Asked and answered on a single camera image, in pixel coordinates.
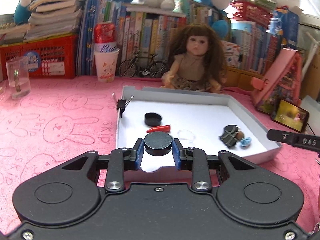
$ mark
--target pink tablecloth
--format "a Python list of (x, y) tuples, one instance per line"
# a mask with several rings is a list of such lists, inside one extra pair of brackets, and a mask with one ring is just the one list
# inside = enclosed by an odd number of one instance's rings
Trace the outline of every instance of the pink tablecloth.
[[(0, 230), (19, 225), (12, 193), (23, 181), (87, 150), (109, 154), (115, 147), (116, 109), (112, 93), (124, 85), (158, 87), (158, 82), (96, 77), (74, 80), (32, 80), (31, 94), (13, 101), (8, 91), (0, 101)], [(257, 112), (249, 96), (228, 92), (268, 129), (285, 128)], [(305, 203), (298, 223), (311, 231), (318, 222), (319, 171), (316, 153), (284, 145), (278, 156), (262, 166), (284, 176), (303, 190)]]

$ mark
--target white tray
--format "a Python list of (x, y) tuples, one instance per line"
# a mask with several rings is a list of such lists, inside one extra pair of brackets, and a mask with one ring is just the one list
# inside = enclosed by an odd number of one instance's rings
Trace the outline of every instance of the white tray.
[[(162, 125), (171, 125), (170, 135), (173, 138), (178, 138), (179, 130), (194, 134), (193, 142), (180, 140), (183, 147), (201, 148), (209, 155), (228, 150), (259, 164), (273, 159), (281, 149), (280, 143), (267, 139), (268, 130), (255, 116), (231, 96), (169, 89), (123, 88), (122, 99), (128, 100), (132, 95), (133, 100), (126, 107), (123, 117), (118, 118), (117, 148), (131, 148), (138, 138), (144, 138), (150, 128), (144, 123), (144, 115), (154, 112), (162, 116)], [(252, 138), (248, 149), (241, 149), (239, 144), (228, 149), (219, 139), (224, 127), (230, 124), (238, 125), (246, 137)], [(141, 163), (141, 169), (146, 172), (173, 166), (171, 153), (155, 157), (145, 152)]]

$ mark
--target black round puck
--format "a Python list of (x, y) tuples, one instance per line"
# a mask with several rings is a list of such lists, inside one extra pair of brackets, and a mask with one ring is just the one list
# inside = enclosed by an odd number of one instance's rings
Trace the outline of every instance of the black round puck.
[(171, 151), (172, 137), (165, 132), (152, 132), (144, 138), (144, 148), (153, 156), (164, 156)]
[(162, 117), (156, 113), (146, 113), (144, 115), (144, 123), (150, 127), (156, 127), (161, 125)]

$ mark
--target red plastic crate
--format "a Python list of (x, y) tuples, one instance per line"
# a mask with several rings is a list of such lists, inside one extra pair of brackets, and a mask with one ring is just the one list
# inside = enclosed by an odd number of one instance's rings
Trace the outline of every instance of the red plastic crate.
[(242, 21), (254, 21), (265, 28), (269, 27), (271, 13), (262, 7), (252, 4), (246, 0), (234, 1), (230, 5), (235, 8), (233, 19)]
[[(69, 35), (59, 38), (48, 38), (42, 41), (0, 47), (3, 76), (5, 79), (8, 78), (6, 69), (6, 62), (8, 60), (14, 57), (23, 56), (30, 51), (34, 51), (40, 57), (40, 66), (35, 71), (29, 71), (30, 77), (74, 78), (77, 43), (78, 35)], [(57, 71), (51, 71), (51, 68), (53, 67), (57, 69)]]

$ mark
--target screw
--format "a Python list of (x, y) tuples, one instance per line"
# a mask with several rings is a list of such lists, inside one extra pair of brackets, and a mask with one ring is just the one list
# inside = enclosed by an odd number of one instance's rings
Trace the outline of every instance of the screw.
[(109, 189), (120, 189), (121, 183), (119, 181), (112, 181), (107, 183)]
[(22, 237), (25, 239), (25, 240), (32, 240), (33, 239), (33, 234), (29, 231), (25, 231), (22, 233)]
[(285, 240), (293, 240), (293, 239), (295, 239), (295, 237), (296, 237), (296, 234), (294, 232), (288, 232), (285, 235), (284, 239)]
[(155, 191), (156, 191), (156, 192), (163, 192), (163, 191), (164, 191), (164, 188), (163, 188), (163, 187), (156, 187), (156, 188), (155, 188)]
[(195, 183), (195, 188), (199, 190), (205, 190), (209, 188), (209, 183), (205, 181), (198, 181)]

